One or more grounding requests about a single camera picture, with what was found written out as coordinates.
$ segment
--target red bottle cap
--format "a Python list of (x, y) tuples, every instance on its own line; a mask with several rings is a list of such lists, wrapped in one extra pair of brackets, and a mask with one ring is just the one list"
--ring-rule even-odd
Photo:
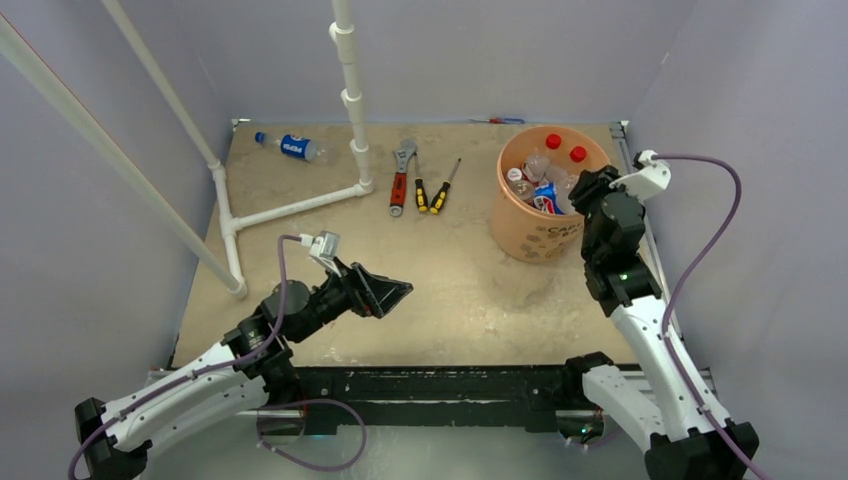
[(580, 163), (583, 160), (586, 160), (586, 149), (583, 147), (574, 147), (568, 155), (575, 163)]
[(551, 150), (556, 150), (560, 145), (562, 145), (562, 137), (556, 133), (552, 133), (545, 139), (545, 145)]

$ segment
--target white wall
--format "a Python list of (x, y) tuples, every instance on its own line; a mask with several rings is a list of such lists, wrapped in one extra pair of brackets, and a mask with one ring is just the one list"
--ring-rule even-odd
[[(100, 3), (0, 10), (205, 232), (214, 192), (203, 159)], [(198, 85), (199, 98), (203, 80), (177, 83)], [(203, 108), (220, 151), (228, 118)], [(2, 56), (0, 148), (0, 465), (5, 479), (64, 478), (74, 405), (135, 390), (165, 364), (197, 261)]]
[[(233, 116), (347, 120), (330, 0), (171, 1)], [(633, 114), (694, 0), (352, 3), (370, 121), (605, 122)]]
[[(845, 478), (848, 4), (698, 2), (630, 124), (631, 151), (713, 155), (743, 182), (678, 318), (775, 479)], [(722, 170), (675, 163), (649, 205), (669, 280), (724, 217)]]

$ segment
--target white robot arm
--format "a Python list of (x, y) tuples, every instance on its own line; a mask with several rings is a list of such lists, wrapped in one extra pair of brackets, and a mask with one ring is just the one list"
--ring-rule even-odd
[(613, 167), (583, 172), (569, 199), (585, 218), (586, 285), (636, 354), (656, 404), (603, 354), (571, 359), (566, 368), (580, 379), (572, 387), (603, 408), (645, 452), (652, 480), (741, 479), (747, 467), (725, 437), (750, 458), (759, 445), (756, 432), (749, 423), (734, 423), (699, 375), (665, 315), (659, 285), (638, 254), (645, 233), (641, 202), (670, 180), (668, 165), (655, 155), (641, 152), (635, 162), (640, 170), (623, 177)]

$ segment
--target bottle cap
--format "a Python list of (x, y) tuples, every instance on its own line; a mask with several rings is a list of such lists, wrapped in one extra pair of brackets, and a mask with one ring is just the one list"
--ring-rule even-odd
[(510, 182), (517, 182), (524, 178), (524, 174), (517, 168), (510, 168), (506, 172), (506, 179)]
[(580, 163), (583, 160), (586, 160), (586, 149), (583, 147), (574, 147), (571, 149), (571, 153), (569, 153), (568, 155), (576, 163)]
[(547, 147), (551, 150), (556, 150), (560, 145), (562, 145), (562, 137), (556, 133), (552, 133), (545, 139), (545, 145), (547, 145)]

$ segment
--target plastic bucket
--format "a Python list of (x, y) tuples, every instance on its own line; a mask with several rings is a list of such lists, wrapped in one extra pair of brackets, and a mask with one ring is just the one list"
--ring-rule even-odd
[[(492, 212), (492, 237), (510, 256), (529, 263), (549, 262), (562, 256), (566, 247), (583, 231), (583, 216), (543, 213), (522, 202), (506, 183), (510, 168), (521, 168), (536, 148), (545, 147), (545, 138), (556, 133), (562, 145), (554, 151), (551, 164), (571, 174), (597, 170), (609, 165), (609, 157), (592, 139), (570, 128), (546, 125), (529, 128), (513, 137), (498, 157), (498, 191)], [(574, 147), (586, 149), (586, 158), (576, 163), (569, 154)]]

